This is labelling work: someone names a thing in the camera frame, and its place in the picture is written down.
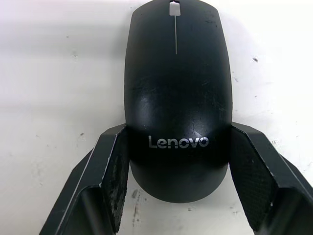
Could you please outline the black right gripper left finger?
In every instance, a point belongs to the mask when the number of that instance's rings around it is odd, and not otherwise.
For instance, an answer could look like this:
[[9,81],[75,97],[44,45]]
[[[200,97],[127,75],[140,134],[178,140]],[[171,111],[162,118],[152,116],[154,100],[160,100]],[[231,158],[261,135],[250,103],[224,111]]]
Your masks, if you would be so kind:
[[122,124],[102,133],[72,170],[40,234],[117,234],[128,172],[127,130]]

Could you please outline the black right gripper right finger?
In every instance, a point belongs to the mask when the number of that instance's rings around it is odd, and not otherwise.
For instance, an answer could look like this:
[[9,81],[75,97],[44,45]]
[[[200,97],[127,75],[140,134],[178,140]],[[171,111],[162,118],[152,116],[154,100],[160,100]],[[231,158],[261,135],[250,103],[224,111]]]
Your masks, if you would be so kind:
[[260,131],[233,123],[231,176],[256,235],[311,235],[313,188]]

